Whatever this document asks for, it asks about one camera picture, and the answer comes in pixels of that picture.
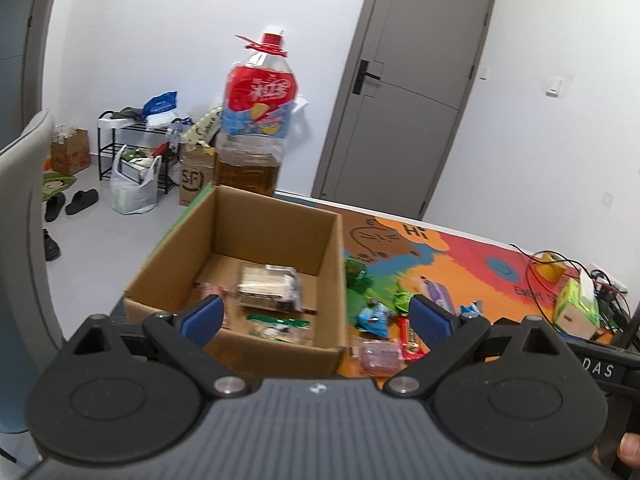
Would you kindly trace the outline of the right hand thumb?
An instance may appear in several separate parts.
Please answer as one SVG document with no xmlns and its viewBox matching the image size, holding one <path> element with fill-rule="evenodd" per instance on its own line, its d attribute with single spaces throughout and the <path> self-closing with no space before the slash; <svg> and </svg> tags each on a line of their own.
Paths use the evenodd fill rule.
<svg viewBox="0 0 640 480">
<path fill-rule="evenodd" d="M 626 432 L 620 440 L 617 457 L 628 467 L 640 468 L 640 436 Z"/>
</svg>

